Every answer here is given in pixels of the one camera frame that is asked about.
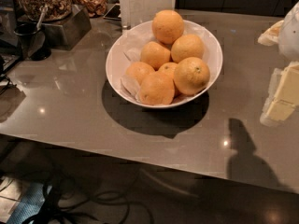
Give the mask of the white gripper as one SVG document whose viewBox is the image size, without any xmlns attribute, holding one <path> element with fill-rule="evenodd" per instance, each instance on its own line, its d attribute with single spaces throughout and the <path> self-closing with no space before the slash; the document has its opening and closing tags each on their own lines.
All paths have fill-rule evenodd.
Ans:
<svg viewBox="0 0 299 224">
<path fill-rule="evenodd" d="M 299 60 L 299 2 L 278 21 L 263 32 L 258 43 L 264 46 L 278 44 L 279 51 L 289 60 Z M 270 78 L 268 97 L 260 117 L 261 124 L 278 126 L 299 106 L 299 62 L 291 62 L 283 70 L 275 68 Z"/>
</svg>

